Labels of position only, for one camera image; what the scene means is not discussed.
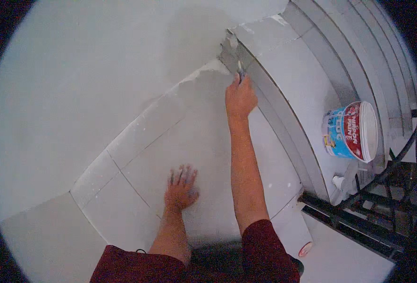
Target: white floor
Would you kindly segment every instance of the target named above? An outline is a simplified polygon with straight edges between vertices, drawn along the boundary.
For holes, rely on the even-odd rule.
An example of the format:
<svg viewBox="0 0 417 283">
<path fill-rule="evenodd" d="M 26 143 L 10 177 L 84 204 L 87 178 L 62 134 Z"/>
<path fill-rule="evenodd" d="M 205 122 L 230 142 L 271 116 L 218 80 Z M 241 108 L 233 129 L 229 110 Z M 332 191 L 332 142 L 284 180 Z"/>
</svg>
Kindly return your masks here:
<svg viewBox="0 0 417 283">
<path fill-rule="evenodd" d="M 184 212 L 190 244 L 240 238 L 224 106 L 224 91 L 231 81 L 232 75 L 217 60 L 194 72 L 139 115 L 77 181 L 70 192 L 108 243 L 125 250 L 149 249 L 163 213 L 167 175 L 182 163 L 199 171 L 199 201 Z M 310 241 L 304 221 L 278 212 L 299 192 L 300 180 L 258 108 L 250 115 L 250 129 L 268 212 L 276 216 L 277 231 L 296 219 L 293 235 L 288 231 L 282 235 L 294 239 L 291 243 L 298 252 Z"/>
</svg>

